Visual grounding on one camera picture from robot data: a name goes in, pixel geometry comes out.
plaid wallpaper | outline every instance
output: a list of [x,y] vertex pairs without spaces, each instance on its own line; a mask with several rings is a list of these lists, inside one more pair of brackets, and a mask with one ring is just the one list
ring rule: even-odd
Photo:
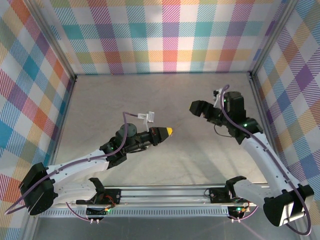
[[246,72],[286,1],[36,2],[77,74],[135,74]]
[[258,78],[280,158],[293,175],[309,183],[315,192],[310,212],[313,229],[319,229],[319,0],[298,2]]
[[4,216],[33,164],[48,160],[72,86],[23,0],[0,0],[0,239],[25,211]]

white cable clip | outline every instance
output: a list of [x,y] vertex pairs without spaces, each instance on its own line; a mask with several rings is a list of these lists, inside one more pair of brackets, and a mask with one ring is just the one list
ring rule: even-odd
[[143,124],[146,127],[146,131],[149,132],[148,123],[153,123],[155,120],[155,113],[149,111],[148,113],[138,113],[138,119],[143,119]]

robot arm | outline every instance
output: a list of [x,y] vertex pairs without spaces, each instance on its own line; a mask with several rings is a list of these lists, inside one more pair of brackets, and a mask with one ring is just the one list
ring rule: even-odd
[[74,181],[123,163],[127,160],[127,154],[145,151],[150,145],[157,146],[172,132],[170,127],[150,127],[148,131],[138,133],[137,127],[128,123],[125,144],[121,149],[125,125],[107,143],[88,155],[48,167],[42,163],[33,165],[19,186],[22,195],[29,191],[24,198],[28,213],[37,215],[53,205],[65,202],[101,202],[105,197],[105,188],[98,178],[81,183]]
[[[221,91],[222,89],[214,91],[214,97],[218,99]],[[229,134],[250,154],[269,184],[269,189],[261,188],[252,184],[244,176],[237,176],[226,181],[230,198],[241,197],[263,207],[268,220],[277,227],[303,217],[305,209],[295,190],[297,189],[305,206],[309,209],[314,197],[312,188],[308,184],[301,185],[286,169],[271,148],[257,121],[246,116],[244,99],[240,92],[230,91],[224,93],[222,97],[223,110],[228,117],[250,134],[235,127],[225,117],[223,110],[215,107],[217,100],[214,105],[206,101],[194,101],[189,110],[195,116],[203,116],[212,124],[226,126]]]

yellow object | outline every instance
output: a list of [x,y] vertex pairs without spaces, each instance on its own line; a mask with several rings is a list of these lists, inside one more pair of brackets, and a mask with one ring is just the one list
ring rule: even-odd
[[171,127],[167,127],[166,130],[168,131],[169,137],[172,135],[172,128]]

gray floor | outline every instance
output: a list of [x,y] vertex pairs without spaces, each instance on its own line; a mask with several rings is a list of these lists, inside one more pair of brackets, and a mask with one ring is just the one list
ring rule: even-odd
[[[218,136],[214,126],[189,112],[192,101],[212,102],[213,90],[230,84],[244,96],[247,115],[259,114],[245,73],[80,76],[56,163],[84,156],[106,143],[123,124],[122,111],[155,112],[150,126],[172,127],[173,136],[147,151],[95,174],[105,185],[224,183],[238,175],[252,182],[265,178],[233,138]],[[128,117],[138,130],[142,120]],[[217,127],[228,134],[225,127]]]
[[34,240],[298,240],[286,226],[275,227],[259,209],[241,223],[227,217],[103,219],[99,225],[75,218],[40,218]]

